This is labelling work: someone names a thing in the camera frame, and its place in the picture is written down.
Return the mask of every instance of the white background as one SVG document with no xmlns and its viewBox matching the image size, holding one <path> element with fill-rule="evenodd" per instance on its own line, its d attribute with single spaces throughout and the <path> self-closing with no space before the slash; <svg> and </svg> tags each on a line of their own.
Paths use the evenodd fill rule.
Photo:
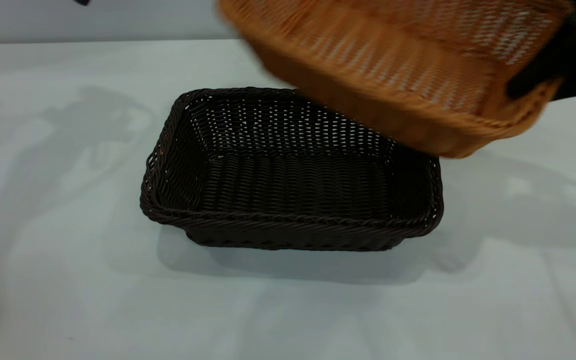
<svg viewBox="0 0 576 360">
<path fill-rule="evenodd" d="M 442 159 L 390 251 L 198 246 L 146 158 L 177 96 L 246 86 L 284 85 L 234 39 L 0 45 L 0 360 L 576 360 L 576 98 Z"/>
<path fill-rule="evenodd" d="M 0 0 L 0 43 L 233 37 L 213 0 Z"/>
</svg>

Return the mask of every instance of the basket rim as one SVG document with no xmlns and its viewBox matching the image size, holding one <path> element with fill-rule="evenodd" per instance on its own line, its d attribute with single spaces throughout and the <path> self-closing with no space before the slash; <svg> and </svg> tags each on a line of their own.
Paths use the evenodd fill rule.
<svg viewBox="0 0 576 360">
<path fill-rule="evenodd" d="M 271 32 L 265 27 L 256 26 L 253 22 L 244 21 L 241 12 L 234 4 L 235 2 L 235 0 L 219 0 L 218 7 L 224 17 L 235 25 L 247 41 L 262 44 L 283 57 L 288 57 L 301 66 L 326 76 L 346 89 L 350 89 L 358 96 L 361 95 L 364 98 L 370 98 L 389 106 L 397 107 L 415 117 L 428 119 L 437 125 L 456 128 L 466 134 L 487 139 L 496 140 L 519 135 L 537 120 L 536 118 L 531 118 L 531 116 L 524 115 L 513 121 L 504 121 L 464 112 L 453 112 L 443 109 L 439 105 L 433 104 L 422 96 L 409 91 L 389 91 L 384 93 L 383 91 L 378 91 L 375 86 L 362 88 L 358 84 L 365 83 L 365 80 L 358 78 L 355 71 L 344 68 L 339 68 L 340 71 L 331 71 L 329 66 L 315 61 L 308 51 L 299 46 L 299 43 L 294 41 L 294 39 Z M 543 10 L 544 8 L 553 9 L 562 14 L 567 14 L 573 10 L 568 0 L 533 0 L 530 5 L 538 10 Z M 531 114 L 542 104 L 547 103 L 547 100 L 544 99 L 553 98 L 562 82 L 563 79 L 561 78 L 546 80 L 536 86 L 533 91 L 526 94 L 524 98 L 533 97 L 529 106 L 531 110 L 526 114 Z"/>
<path fill-rule="evenodd" d="M 146 174 L 141 183 L 141 196 L 139 205 L 143 213 L 151 220 L 161 224 L 170 224 L 180 228 L 210 228 L 233 230 L 295 230 L 311 233 L 370 233 L 372 235 L 395 235 L 402 237 L 420 237 L 428 234 L 439 225 L 444 212 L 444 199 L 442 195 L 441 165 L 439 159 L 426 155 L 430 159 L 428 171 L 431 179 L 428 186 L 427 197 L 429 207 L 420 216 L 410 219 L 353 219 L 340 216 L 314 216 L 303 214 L 269 214 L 264 212 L 240 211 L 214 211 L 214 210 L 185 210 L 166 207 L 155 196 L 158 174 L 151 162 L 162 161 L 163 157 L 157 153 L 163 151 L 167 154 L 172 142 L 164 141 L 166 133 L 174 133 L 178 123 L 183 119 L 185 107 L 197 98 L 214 95 L 229 95 L 235 93 L 248 93 L 249 95 L 275 95 L 284 100 L 308 101 L 299 96 L 294 89 L 277 88 L 222 88 L 222 89 L 196 89 L 182 94 L 174 102 L 170 115 L 160 133 L 157 145 L 146 160 Z"/>
</svg>

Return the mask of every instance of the wicker basket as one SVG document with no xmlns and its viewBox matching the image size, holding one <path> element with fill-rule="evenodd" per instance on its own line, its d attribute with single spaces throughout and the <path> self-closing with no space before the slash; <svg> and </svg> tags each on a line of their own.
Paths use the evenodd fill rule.
<svg viewBox="0 0 576 360">
<path fill-rule="evenodd" d="M 439 161 L 290 89 L 202 89 L 174 103 L 141 209 L 204 246 L 380 251 L 432 231 Z"/>
<path fill-rule="evenodd" d="M 416 150 L 468 157 L 528 129 L 556 93 L 506 84 L 568 0 L 220 0 L 266 69 Z"/>
</svg>

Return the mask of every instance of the dark brown wicker basket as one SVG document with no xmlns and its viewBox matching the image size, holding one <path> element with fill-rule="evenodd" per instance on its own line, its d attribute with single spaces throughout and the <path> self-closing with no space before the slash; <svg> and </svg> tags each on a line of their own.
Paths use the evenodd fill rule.
<svg viewBox="0 0 576 360">
<path fill-rule="evenodd" d="M 203 246 L 381 251 L 442 218 L 439 160 L 290 89 L 200 89 L 174 103 L 141 209 Z"/>
</svg>

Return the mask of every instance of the gray wall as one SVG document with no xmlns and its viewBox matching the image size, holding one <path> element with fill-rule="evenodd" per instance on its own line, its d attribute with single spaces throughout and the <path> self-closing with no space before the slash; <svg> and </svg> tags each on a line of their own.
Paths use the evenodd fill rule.
<svg viewBox="0 0 576 360">
<path fill-rule="evenodd" d="M 213 0 L 0 0 L 0 43 L 233 37 Z"/>
</svg>

